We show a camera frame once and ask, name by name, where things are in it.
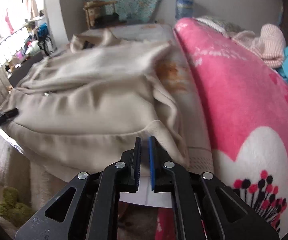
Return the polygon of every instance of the beige garment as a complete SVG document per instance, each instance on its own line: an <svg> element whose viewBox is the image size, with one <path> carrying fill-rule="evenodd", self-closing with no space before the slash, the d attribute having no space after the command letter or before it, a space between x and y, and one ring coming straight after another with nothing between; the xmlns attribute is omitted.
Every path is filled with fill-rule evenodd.
<svg viewBox="0 0 288 240"><path fill-rule="evenodd" d="M232 40L260 57L271 68L280 67L284 61L285 38L273 24L263 25L260 37L254 32L243 31L234 35Z"/></svg>
<svg viewBox="0 0 288 240"><path fill-rule="evenodd" d="M36 0L23 0L23 7L26 14L25 19L31 21L39 15Z"/></svg>
<svg viewBox="0 0 288 240"><path fill-rule="evenodd" d="M118 161L136 136L154 135L174 161L188 166L177 105L152 71L170 47L132 42L46 58L2 105L20 113L3 129L38 155L39 165L51 160L67 182L76 170L98 172Z"/></svg>

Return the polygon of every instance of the window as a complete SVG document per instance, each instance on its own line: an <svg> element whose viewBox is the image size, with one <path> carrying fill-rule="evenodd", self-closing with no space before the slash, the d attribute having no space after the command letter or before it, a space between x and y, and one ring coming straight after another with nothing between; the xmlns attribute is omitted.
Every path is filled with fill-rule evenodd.
<svg viewBox="0 0 288 240"><path fill-rule="evenodd" d="M23 0L0 0L0 67L24 46Z"/></svg>

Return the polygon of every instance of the green plush toy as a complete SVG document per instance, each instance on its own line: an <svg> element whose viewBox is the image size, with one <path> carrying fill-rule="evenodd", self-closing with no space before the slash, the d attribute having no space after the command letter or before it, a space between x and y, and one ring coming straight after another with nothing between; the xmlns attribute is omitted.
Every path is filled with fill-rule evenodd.
<svg viewBox="0 0 288 240"><path fill-rule="evenodd" d="M13 187L3 189L3 201L0 201L0 217L21 227L34 215L33 210L23 203L18 203L18 190Z"/></svg>

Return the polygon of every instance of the ribbed knit fabric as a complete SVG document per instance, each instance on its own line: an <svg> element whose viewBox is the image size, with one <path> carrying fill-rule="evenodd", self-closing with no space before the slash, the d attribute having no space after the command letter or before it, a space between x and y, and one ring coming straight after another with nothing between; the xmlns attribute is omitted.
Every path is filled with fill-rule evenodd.
<svg viewBox="0 0 288 240"><path fill-rule="evenodd" d="M243 31L232 40L260 57L267 66L278 68L284 61L285 38L281 30L273 24L262 27L260 37L254 32Z"/></svg>

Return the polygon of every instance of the blue bucket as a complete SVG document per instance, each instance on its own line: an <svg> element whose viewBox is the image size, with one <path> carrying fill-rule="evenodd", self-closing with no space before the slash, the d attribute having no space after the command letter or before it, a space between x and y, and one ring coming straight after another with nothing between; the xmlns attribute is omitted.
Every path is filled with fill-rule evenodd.
<svg viewBox="0 0 288 240"><path fill-rule="evenodd" d="M175 19L193 17L194 0L176 0Z"/></svg>

